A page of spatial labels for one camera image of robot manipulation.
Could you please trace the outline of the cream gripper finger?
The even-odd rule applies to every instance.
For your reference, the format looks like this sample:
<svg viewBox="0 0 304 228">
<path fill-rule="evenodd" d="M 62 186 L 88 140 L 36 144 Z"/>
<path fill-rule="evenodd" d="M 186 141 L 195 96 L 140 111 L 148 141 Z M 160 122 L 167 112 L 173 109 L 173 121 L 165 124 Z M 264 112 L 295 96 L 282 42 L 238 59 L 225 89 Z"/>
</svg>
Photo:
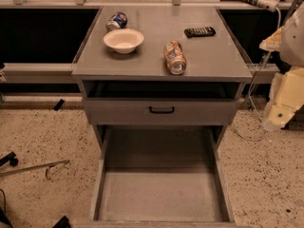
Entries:
<svg viewBox="0 0 304 228">
<path fill-rule="evenodd" d="M 276 73 L 269 98 L 262 125 L 267 131 L 276 131 L 304 105 L 304 68 L 292 66 L 285 74 Z"/>
<path fill-rule="evenodd" d="M 270 52 L 280 51 L 282 30 L 283 28 L 278 28 L 271 36 L 259 44 L 259 48 Z"/>
</svg>

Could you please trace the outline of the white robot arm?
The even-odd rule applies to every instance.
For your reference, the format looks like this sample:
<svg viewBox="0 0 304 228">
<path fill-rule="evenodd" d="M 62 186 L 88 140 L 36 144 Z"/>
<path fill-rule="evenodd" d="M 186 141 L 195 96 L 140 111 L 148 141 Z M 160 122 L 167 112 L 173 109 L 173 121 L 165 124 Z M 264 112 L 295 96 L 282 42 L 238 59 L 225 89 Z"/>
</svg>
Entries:
<svg viewBox="0 0 304 228">
<path fill-rule="evenodd" d="M 259 47 L 277 51 L 280 60 L 291 66 L 285 74 L 275 75 L 270 101 L 265 107 L 262 125 L 268 131 L 276 131 L 283 128 L 304 105 L 304 4 Z"/>
</svg>

